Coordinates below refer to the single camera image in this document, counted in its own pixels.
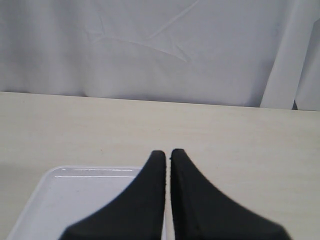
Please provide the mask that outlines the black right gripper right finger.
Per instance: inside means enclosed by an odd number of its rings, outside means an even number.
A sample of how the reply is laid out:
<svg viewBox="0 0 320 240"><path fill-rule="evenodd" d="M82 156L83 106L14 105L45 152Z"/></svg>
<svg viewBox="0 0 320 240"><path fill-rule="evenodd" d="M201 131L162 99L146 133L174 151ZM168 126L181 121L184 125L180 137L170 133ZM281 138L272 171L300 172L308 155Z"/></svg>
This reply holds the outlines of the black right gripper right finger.
<svg viewBox="0 0 320 240"><path fill-rule="evenodd" d="M280 224L241 206L216 188L184 149L170 157L170 199L177 240L289 240Z"/></svg>

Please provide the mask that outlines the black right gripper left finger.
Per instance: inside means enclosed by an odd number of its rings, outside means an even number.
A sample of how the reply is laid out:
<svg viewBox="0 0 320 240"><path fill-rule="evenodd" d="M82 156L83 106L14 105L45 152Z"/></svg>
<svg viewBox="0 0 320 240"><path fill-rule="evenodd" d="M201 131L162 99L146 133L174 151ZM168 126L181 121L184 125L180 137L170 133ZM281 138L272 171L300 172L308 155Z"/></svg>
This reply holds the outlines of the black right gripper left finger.
<svg viewBox="0 0 320 240"><path fill-rule="evenodd" d="M160 240L166 201L166 155L151 152L135 179L109 204L68 226L62 240Z"/></svg>

